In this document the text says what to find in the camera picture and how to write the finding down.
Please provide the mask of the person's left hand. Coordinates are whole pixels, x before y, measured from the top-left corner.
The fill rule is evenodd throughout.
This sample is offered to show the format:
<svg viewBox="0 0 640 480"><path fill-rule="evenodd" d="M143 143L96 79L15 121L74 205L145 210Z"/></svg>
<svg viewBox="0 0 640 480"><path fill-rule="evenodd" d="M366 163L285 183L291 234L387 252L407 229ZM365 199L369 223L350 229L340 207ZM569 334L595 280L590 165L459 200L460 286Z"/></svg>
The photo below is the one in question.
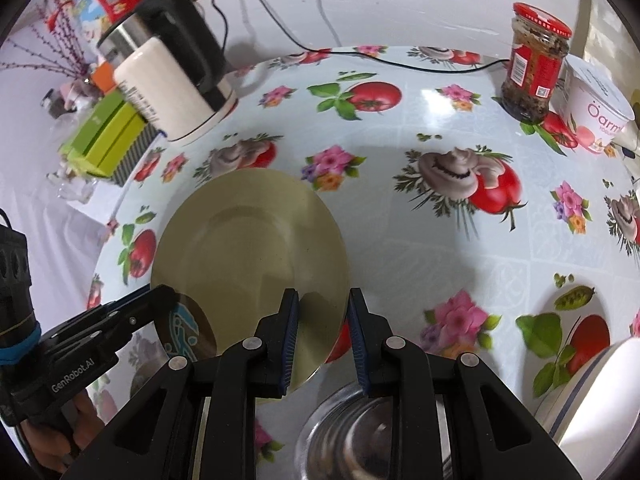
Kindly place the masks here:
<svg viewBox="0 0 640 480"><path fill-rule="evenodd" d="M105 425L99 418L86 390L76 394L73 402L78 413L74 429L74 441L78 448L84 450ZM72 450L70 441L58 431L48 427L34 426L28 420L21 422L21 428L32 448L32 452L35 454L37 462L44 468L64 474L67 466L63 458L66 455L70 455Z"/></svg>

